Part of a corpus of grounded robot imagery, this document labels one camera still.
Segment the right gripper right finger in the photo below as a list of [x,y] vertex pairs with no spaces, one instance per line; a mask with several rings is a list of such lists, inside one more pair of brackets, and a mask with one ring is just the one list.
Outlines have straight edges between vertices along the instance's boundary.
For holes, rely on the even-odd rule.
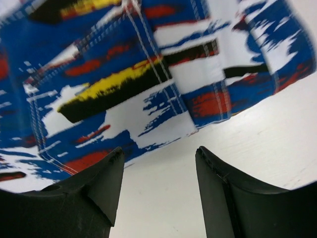
[[315,238],[317,183],[288,190],[254,178],[201,146],[196,171],[209,238]]

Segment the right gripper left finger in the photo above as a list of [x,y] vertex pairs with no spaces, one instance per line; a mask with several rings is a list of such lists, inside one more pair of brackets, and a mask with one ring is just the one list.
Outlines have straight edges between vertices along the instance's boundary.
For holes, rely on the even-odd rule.
[[40,191],[0,191],[2,238],[107,238],[124,169],[117,147],[85,170]]

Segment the blue patterned trousers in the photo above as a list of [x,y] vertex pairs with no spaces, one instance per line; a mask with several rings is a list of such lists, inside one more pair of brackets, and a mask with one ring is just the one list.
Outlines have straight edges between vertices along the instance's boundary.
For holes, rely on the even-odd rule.
[[0,187],[131,163],[315,72],[285,0],[3,0]]

